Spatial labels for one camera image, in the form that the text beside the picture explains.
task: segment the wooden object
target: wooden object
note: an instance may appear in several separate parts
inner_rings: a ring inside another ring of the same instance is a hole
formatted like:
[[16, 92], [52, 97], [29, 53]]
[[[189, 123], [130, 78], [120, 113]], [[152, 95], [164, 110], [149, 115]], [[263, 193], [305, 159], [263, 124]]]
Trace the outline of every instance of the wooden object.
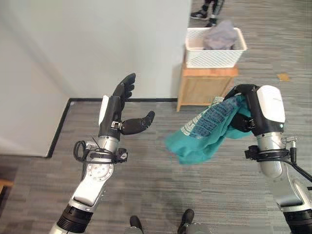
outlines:
[[183, 64], [176, 111], [184, 105], [210, 105], [216, 96], [224, 97], [238, 76], [233, 68], [187, 68]]
[[2, 189], [4, 187], [12, 187], [13, 186], [13, 182], [10, 180], [6, 180], [6, 179], [0, 179], [0, 194], [2, 192]]
[[287, 73], [278, 74], [277, 77], [279, 78], [280, 81], [290, 81]]

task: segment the black sneaker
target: black sneaker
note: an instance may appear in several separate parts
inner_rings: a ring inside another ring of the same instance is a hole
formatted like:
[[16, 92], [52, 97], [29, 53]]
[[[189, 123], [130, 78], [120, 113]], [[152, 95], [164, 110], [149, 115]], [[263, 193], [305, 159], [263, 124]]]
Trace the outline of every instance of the black sneaker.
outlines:
[[185, 234], [187, 226], [190, 226], [190, 224], [193, 222], [194, 218], [194, 211], [192, 209], [187, 209], [181, 220], [181, 224], [177, 230], [178, 234]]
[[211, 28], [216, 26], [216, 19], [210, 18], [208, 24], [205, 26], [205, 28]]
[[141, 224], [139, 218], [135, 215], [130, 217], [130, 226], [139, 228], [143, 232], [142, 224]]
[[207, 15], [207, 13], [203, 14], [202, 11], [197, 11], [197, 12], [191, 13], [191, 18], [195, 19], [195, 20], [206, 21], [208, 19], [208, 15]]

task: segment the white laundry basket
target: white laundry basket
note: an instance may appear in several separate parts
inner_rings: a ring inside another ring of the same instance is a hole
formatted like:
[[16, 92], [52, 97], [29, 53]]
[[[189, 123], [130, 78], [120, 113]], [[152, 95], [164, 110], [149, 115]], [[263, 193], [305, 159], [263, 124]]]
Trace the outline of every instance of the white laundry basket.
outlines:
[[237, 31], [233, 50], [203, 50], [203, 33], [209, 28], [188, 28], [186, 36], [186, 66], [188, 68], [234, 67], [242, 53], [247, 50], [242, 32]]

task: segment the robotic arm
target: robotic arm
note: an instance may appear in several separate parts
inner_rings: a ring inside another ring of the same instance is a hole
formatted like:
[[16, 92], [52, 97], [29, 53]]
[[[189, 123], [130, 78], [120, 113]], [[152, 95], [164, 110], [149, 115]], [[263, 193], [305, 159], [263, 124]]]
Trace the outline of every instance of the robotic arm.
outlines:
[[267, 180], [274, 199], [283, 212], [292, 234], [312, 233], [312, 199], [307, 187], [292, 178], [288, 165], [312, 182], [312, 176], [296, 164], [296, 137], [283, 137], [285, 112], [279, 89], [265, 85], [241, 84], [226, 96], [237, 93], [246, 97], [251, 117], [237, 114], [231, 125], [243, 132], [252, 131], [258, 145], [245, 151], [246, 158], [256, 160]]
[[95, 141], [78, 141], [74, 157], [83, 163], [81, 182], [70, 198], [58, 222], [50, 234], [85, 233], [85, 230], [104, 193], [105, 182], [114, 172], [114, 164], [126, 162], [128, 152], [118, 148], [120, 134], [143, 132], [153, 122], [155, 113], [144, 118], [121, 121], [125, 100], [131, 97], [136, 75], [128, 75], [115, 89], [112, 96], [103, 97], [99, 114], [99, 133]]

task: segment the gray carpet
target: gray carpet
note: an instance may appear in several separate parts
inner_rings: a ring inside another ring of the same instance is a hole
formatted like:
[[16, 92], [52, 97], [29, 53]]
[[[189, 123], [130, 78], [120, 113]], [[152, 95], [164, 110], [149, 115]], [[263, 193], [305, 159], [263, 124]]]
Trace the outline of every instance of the gray carpet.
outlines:
[[[201, 1], [193, 2], [193, 10], [200, 6]], [[235, 83], [281, 89], [286, 133], [298, 136], [298, 164], [310, 173], [311, 12], [307, 0], [229, 0], [220, 16], [241, 28], [249, 48], [238, 64]], [[190, 21], [190, 26], [204, 24]], [[291, 81], [280, 82], [276, 74], [281, 72], [287, 72]], [[0, 217], [0, 234], [48, 233], [79, 181], [81, 164], [72, 157], [73, 145], [97, 135], [99, 107], [98, 102], [71, 106], [51, 159], [0, 156], [2, 166], [17, 168], [15, 186]], [[257, 163], [244, 159], [252, 137], [227, 140], [214, 159], [202, 165], [180, 166], [166, 151], [164, 138], [202, 108], [182, 107], [176, 113], [176, 103], [126, 104], [124, 119], [149, 110], [155, 110], [156, 118], [148, 131], [122, 137], [120, 146], [130, 152], [129, 161], [116, 166], [87, 233], [121, 234], [136, 214], [147, 234], [172, 234], [187, 208], [194, 209], [195, 220], [208, 224], [214, 234], [225, 229], [289, 233]]]

